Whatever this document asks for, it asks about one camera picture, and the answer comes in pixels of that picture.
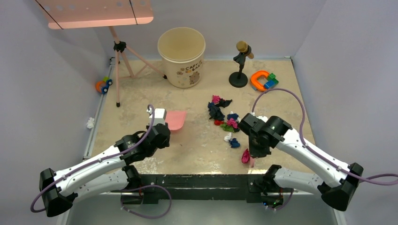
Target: tabletop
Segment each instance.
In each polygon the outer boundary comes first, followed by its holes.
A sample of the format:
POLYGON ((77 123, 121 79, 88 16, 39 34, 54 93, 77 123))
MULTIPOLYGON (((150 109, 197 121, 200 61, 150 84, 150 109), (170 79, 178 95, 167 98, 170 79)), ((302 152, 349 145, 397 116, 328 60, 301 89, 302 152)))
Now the tabletop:
MULTIPOLYGON (((151 63, 161 68, 161 61, 151 63)), ((130 64, 133 71, 138 71, 143 66, 140 61, 130 61, 130 64)), ((289 89, 301 98, 290 60, 247 60, 243 72, 250 78, 258 70, 274 73, 279 81, 278 87, 289 89)), ((187 89, 174 87, 149 68, 134 79, 120 80, 121 106, 116 107, 116 86, 111 86, 99 120, 92 155, 103 152, 124 135, 145 130, 149 122, 145 111, 150 103, 155 108, 165 108, 167 111, 187 111, 187 115, 183 128, 172 133, 170 147, 159 149, 152 157, 134 163, 141 174, 246 174, 266 170, 272 164, 311 172, 301 162, 278 149, 272 149, 272 154, 267 157, 256 159, 254 168, 250 168, 241 162, 242 154, 248 148, 248 137, 242 131, 232 134, 241 144, 237 149, 231 148, 224 141, 228 132, 209 120, 207 104, 212 101, 212 95, 232 99, 228 107, 222 108, 223 114, 233 111, 242 118, 251 111, 255 99, 261 93, 254 91, 250 85, 232 87, 228 77, 236 71, 238 64, 233 60, 206 60, 201 80, 187 89)), ((127 75, 127 68, 121 62, 120 76, 127 75)), ((259 100, 255 113, 267 117, 279 116, 296 129, 302 118, 299 103, 293 96, 282 91, 265 94, 259 100)), ((304 124, 304 137, 314 143, 308 120, 304 124)))

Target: pink dustpan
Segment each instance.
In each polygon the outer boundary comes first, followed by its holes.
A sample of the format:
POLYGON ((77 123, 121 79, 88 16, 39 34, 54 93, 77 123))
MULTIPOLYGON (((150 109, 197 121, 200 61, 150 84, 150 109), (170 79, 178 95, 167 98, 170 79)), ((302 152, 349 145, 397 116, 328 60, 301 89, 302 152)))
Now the pink dustpan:
POLYGON ((171 131, 179 130, 183 127, 186 111, 167 111, 166 123, 171 131))

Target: cream-colored bucket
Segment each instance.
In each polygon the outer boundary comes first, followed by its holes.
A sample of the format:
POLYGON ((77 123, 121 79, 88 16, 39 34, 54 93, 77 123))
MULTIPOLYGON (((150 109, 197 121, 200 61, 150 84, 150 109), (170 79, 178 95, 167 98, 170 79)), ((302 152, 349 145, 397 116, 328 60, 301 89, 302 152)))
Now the cream-colored bucket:
POLYGON ((179 88, 189 88, 203 76, 205 38, 197 30, 177 27, 159 38, 158 51, 168 81, 179 88))

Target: black stand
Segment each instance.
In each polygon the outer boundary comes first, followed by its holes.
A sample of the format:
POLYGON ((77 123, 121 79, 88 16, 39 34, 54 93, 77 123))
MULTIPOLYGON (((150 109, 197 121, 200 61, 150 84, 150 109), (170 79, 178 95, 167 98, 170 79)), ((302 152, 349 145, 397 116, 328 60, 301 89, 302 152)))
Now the black stand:
POLYGON ((247 85, 247 76, 246 74, 242 73, 243 65, 239 66, 239 72, 233 72, 230 75, 229 82, 232 86, 236 88, 242 88, 247 85))

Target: cartoon bear print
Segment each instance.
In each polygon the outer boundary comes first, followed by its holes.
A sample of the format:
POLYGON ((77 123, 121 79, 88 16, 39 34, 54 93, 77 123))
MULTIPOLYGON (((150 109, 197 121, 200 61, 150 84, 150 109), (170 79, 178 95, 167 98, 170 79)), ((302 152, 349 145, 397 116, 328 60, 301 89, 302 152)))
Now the cartoon bear print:
POLYGON ((199 73, 195 72, 191 76, 189 76, 189 84, 194 84, 199 81, 199 73))

